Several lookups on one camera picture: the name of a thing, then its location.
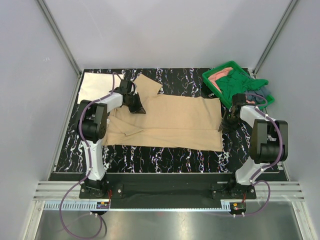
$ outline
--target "green basket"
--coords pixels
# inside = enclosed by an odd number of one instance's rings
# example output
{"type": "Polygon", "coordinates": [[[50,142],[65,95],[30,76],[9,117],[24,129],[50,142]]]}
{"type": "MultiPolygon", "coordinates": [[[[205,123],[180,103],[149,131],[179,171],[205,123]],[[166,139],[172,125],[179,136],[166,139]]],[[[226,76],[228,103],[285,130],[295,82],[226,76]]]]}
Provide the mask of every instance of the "green basket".
{"type": "MultiPolygon", "coordinates": [[[[225,99],[224,95],[218,89],[216,89],[216,87],[208,79],[212,74],[215,74],[216,72],[219,72],[219,71],[221,71],[221,70],[223,70],[225,68],[228,68],[228,67],[232,67],[234,70],[237,70],[237,71],[239,71],[241,73],[244,73],[245,75],[249,76],[249,74],[246,71],[244,71],[238,64],[236,64],[235,61],[228,61],[225,64],[222,64],[222,65],[220,65],[218,67],[215,67],[214,69],[211,69],[209,71],[204,72],[202,74],[202,77],[203,77],[203,82],[205,83],[205,85],[207,85],[208,88],[220,99],[220,101],[228,109],[230,109],[231,106],[232,106],[232,103],[229,102],[227,99],[225,99]]],[[[270,104],[272,104],[275,101],[275,98],[273,96],[271,96],[271,94],[266,96],[265,99],[268,101],[268,104],[266,106],[259,107],[260,109],[264,109],[265,107],[269,106],[270,104]]]]}

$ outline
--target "pink cloth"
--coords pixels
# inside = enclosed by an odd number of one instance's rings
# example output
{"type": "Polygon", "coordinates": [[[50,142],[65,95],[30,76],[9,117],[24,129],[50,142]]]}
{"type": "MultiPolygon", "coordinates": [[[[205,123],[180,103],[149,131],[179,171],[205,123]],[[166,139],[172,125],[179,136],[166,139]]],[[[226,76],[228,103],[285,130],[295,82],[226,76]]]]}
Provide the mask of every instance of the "pink cloth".
{"type": "Polygon", "coordinates": [[[232,67],[226,67],[226,68],[224,68],[223,70],[217,71],[216,73],[212,74],[212,75],[208,78],[208,79],[210,80],[210,82],[215,86],[215,88],[219,90],[220,93],[222,93],[222,92],[221,92],[219,86],[217,85],[216,81],[217,81],[218,79],[222,78],[222,77],[227,76],[231,70],[233,70],[232,67]]]}

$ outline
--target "green cloth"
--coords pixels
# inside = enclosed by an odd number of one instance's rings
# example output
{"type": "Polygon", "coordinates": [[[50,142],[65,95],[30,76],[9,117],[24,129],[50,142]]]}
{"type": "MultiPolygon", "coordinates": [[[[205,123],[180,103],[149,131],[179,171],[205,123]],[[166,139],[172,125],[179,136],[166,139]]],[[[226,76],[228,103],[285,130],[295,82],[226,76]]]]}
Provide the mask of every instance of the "green cloth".
{"type": "Polygon", "coordinates": [[[223,97],[230,104],[232,103],[233,95],[243,94],[245,91],[258,90],[269,83],[266,79],[254,79],[234,69],[227,76],[223,76],[215,82],[219,86],[223,97]]]}

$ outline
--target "black marble pattern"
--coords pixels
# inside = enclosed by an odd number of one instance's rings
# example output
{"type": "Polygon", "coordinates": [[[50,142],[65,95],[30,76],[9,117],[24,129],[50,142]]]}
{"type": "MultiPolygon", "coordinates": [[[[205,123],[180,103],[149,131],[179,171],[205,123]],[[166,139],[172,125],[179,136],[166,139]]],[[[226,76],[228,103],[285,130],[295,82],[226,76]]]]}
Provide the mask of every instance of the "black marble pattern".
{"type": "MultiPolygon", "coordinates": [[[[152,69],[86,69],[85,72],[124,74],[135,80],[144,74],[162,84],[159,94],[215,98],[203,83],[202,74],[210,68],[152,68],[152,69]]],[[[79,136],[73,130],[79,105],[73,106],[71,119],[55,172],[81,173],[86,160],[79,136]]],[[[226,108],[221,105],[222,114],[226,108]]],[[[238,129],[223,135],[223,151],[203,151],[187,148],[105,146],[102,156],[109,173],[226,173],[240,168],[249,157],[251,127],[240,123],[238,129]]]]}

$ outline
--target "white cloth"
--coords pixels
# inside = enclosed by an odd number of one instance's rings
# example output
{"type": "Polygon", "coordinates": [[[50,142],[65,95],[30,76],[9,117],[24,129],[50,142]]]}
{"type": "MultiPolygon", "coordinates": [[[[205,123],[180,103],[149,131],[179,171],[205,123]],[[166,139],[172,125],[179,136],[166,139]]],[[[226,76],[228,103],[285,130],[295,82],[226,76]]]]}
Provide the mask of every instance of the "white cloth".
{"type": "MultiPolygon", "coordinates": [[[[120,78],[114,75],[114,88],[119,87],[120,78]]],[[[78,94],[78,104],[82,100],[93,101],[104,97],[112,90],[112,74],[85,72],[78,94]]]]}

